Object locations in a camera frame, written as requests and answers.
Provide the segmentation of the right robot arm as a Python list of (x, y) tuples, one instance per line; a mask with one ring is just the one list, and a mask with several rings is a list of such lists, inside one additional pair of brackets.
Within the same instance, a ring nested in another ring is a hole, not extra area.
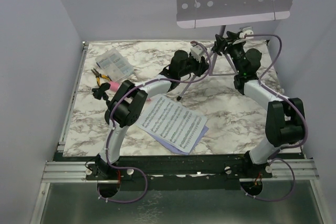
[(266, 86), (257, 71), (261, 67), (262, 53), (256, 48), (244, 49), (253, 32), (227, 32), (215, 36), (212, 52), (229, 55), (236, 70), (235, 89), (263, 107), (266, 112), (265, 139), (247, 152), (248, 161), (241, 165), (242, 173), (249, 178), (260, 172), (260, 165), (280, 150), (297, 148), (308, 138), (303, 101), (288, 98)]

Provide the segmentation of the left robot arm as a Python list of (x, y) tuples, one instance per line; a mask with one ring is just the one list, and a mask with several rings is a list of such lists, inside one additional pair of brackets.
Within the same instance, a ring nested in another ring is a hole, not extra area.
[(94, 160), (97, 173), (104, 179), (112, 179), (118, 168), (115, 162), (126, 132), (140, 117), (145, 102), (158, 94), (174, 90), (180, 83), (192, 84), (203, 80), (211, 66), (211, 55), (206, 49), (201, 54), (178, 50), (168, 66), (153, 79), (136, 84), (129, 80), (121, 83), (111, 100), (106, 94), (108, 83), (93, 89), (93, 96), (106, 101), (105, 121), (109, 124), (108, 135), (102, 151)]

